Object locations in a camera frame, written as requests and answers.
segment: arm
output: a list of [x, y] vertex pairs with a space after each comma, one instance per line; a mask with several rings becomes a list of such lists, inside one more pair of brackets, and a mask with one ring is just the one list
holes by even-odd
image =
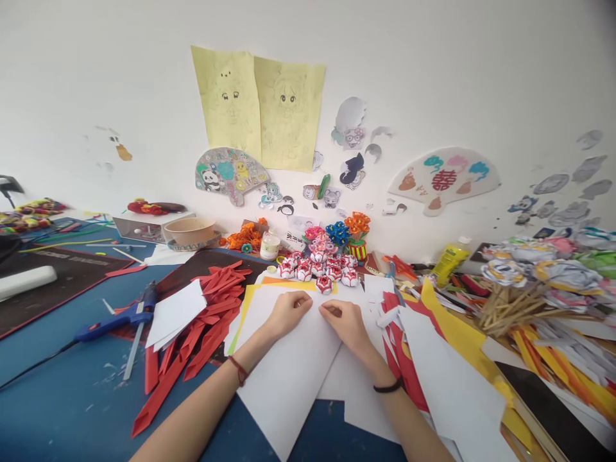
[[[280, 295], [268, 320], [233, 358], [250, 373], [272, 345], [299, 324], [311, 306], [312, 299], [306, 292]], [[237, 368], [225, 361], [160, 424], [131, 462], [197, 461], [238, 387]]]
[[[372, 345], [357, 305], [332, 300], [320, 306], [319, 311], [340, 340], [368, 369], [376, 387], [388, 387], [396, 382], [389, 366]], [[408, 461], [454, 462], [438, 435], [402, 388], [391, 393], [379, 393], [379, 396]]]

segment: white box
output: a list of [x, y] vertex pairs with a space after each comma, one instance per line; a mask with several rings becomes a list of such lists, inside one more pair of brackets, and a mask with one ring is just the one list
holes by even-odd
[[120, 236], [127, 239], [166, 244], [171, 240], [164, 227], [180, 218], [194, 217], [192, 212], [169, 213], [167, 215], [138, 214], [127, 210], [114, 216], [114, 223]]

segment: yellow glue bottle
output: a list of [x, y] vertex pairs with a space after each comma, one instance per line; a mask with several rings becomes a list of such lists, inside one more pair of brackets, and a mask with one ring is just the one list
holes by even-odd
[[437, 287], [443, 288], [449, 284], [449, 277], [470, 255], [470, 238], [461, 236], [457, 242], [448, 244], [438, 263], [432, 270], [436, 275]]

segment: hand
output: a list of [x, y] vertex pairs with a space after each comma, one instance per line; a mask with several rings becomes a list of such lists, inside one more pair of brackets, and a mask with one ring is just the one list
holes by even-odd
[[263, 327], [278, 340], [295, 329], [311, 306], [312, 298], [304, 291], [279, 295]]
[[361, 309], [357, 305], [329, 300], [319, 306], [319, 312], [355, 356], [364, 359], [374, 349], [361, 318]]

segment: table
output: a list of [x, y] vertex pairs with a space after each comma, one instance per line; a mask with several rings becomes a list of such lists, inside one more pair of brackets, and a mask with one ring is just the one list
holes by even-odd
[[[84, 236], [117, 238], [105, 228]], [[81, 240], [67, 237], [70, 240]], [[139, 243], [126, 239], [125, 243]], [[100, 248], [70, 246], [81, 252]], [[151, 255], [154, 245], [134, 248], [139, 259]], [[106, 251], [111, 256], [114, 251]], [[146, 284], [159, 281], [176, 266], [151, 266], [137, 273], [104, 281], [60, 308], [0, 341], [0, 383], [56, 352], [84, 325], [110, 316], [101, 299], [124, 307], [140, 295]], [[131, 440], [135, 417], [147, 401], [144, 394], [144, 349], [141, 346], [133, 373], [122, 383], [120, 367], [126, 363], [130, 342], [105, 336], [78, 344], [0, 391], [0, 460], [125, 461], [145, 439], [212, 372], [208, 364], [193, 380], [175, 384], [156, 419]], [[290, 461], [314, 460], [405, 461], [399, 445], [344, 422], [344, 403], [318, 400]], [[236, 396], [210, 440], [202, 461], [277, 461], [274, 451], [254, 419]]]

